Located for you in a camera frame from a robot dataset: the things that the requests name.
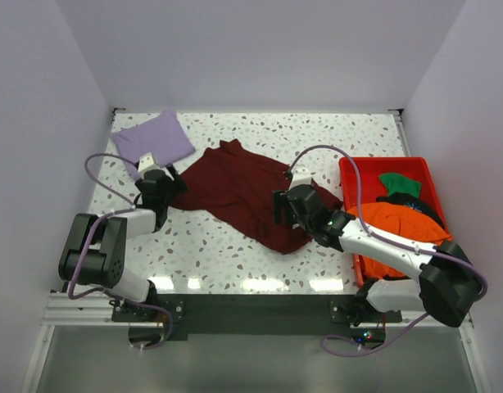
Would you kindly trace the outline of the maroon t shirt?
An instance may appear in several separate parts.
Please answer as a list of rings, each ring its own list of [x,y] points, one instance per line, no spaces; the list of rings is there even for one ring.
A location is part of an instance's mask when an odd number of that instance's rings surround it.
[[[170,206],[206,210],[261,245],[286,255],[311,241],[301,228],[274,222],[272,192],[286,190],[288,165],[245,150],[234,139],[207,148],[182,174],[188,190]]]

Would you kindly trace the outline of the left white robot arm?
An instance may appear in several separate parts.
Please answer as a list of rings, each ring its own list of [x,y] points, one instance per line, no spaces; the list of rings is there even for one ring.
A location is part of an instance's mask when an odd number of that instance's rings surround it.
[[[155,284],[125,266],[126,245],[131,238],[156,233],[168,216],[170,203],[188,188],[173,165],[153,167],[135,182],[134,204],[104,215],[74,217],[58,265],[68,282],[71,300],[100,291],[117,311],[141,321],[170,321],[156,298]]]

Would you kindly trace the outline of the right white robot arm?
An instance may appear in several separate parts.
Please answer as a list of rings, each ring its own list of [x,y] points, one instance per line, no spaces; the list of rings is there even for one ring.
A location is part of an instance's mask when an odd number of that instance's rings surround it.
[[[437,246],[369,226],[360,216],[326,207],[310,184],[274,191],[272,199],[275,223],[296,225],[323,247],[376,260],[406,275],[405,281],[377,280],[357,292],[354,310],[363,321],[388,311],[415,310],[457,328],[486,294],[483,275],[453,241]]]

